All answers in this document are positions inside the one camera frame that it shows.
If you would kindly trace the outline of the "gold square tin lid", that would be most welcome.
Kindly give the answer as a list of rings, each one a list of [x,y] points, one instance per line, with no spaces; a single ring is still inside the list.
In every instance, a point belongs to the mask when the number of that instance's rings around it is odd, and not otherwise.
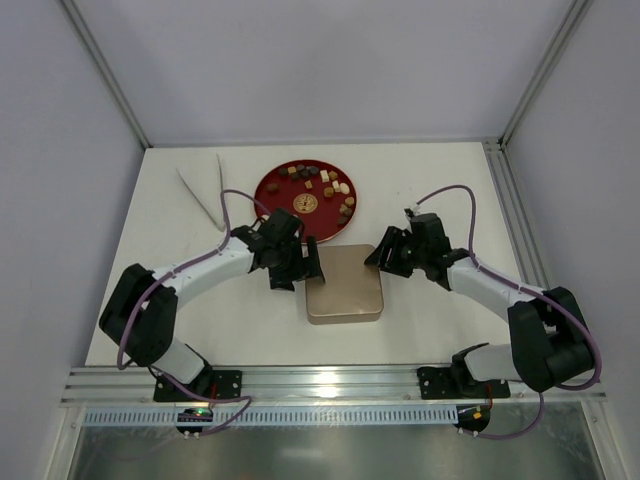
[[[364,264],[373,245],[321,246],[318,250],[326,283],[305,282],[306,309],[384,309],[380,272]]]

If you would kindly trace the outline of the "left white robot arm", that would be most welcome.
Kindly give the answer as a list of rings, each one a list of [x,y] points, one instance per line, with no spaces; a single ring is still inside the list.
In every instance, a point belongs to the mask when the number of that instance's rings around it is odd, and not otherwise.
[[[299,281],[322,280],[317,241],[304,231],[298,217],[278,208],[254,225],[227,231],[213,251],[182,264],[156,270],[127,267],[98,322],[118,347],[118,368],[134,363],[151,370],[158,401],[239,400],[239,394],[225,393],[212,366],[176,337],[177,314],[217,285],[259,269],[267,270],[273,290],[291,291]]]

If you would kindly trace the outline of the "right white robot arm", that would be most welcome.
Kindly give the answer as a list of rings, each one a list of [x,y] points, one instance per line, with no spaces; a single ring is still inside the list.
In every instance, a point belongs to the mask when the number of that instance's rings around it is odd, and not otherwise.
[[[506,380],[521,381],[536,392],[571,388],[572,379],[594,372],[599,364],[569,290],[543,290],[489,270],[469,250],[451,246],[434,213],[410,217],[405,230],[388,227],[365,263],[404,278],[420,270],[429,281],[505,321],[508,343],[480,344],[453,356],[452,369],[463,385]]]

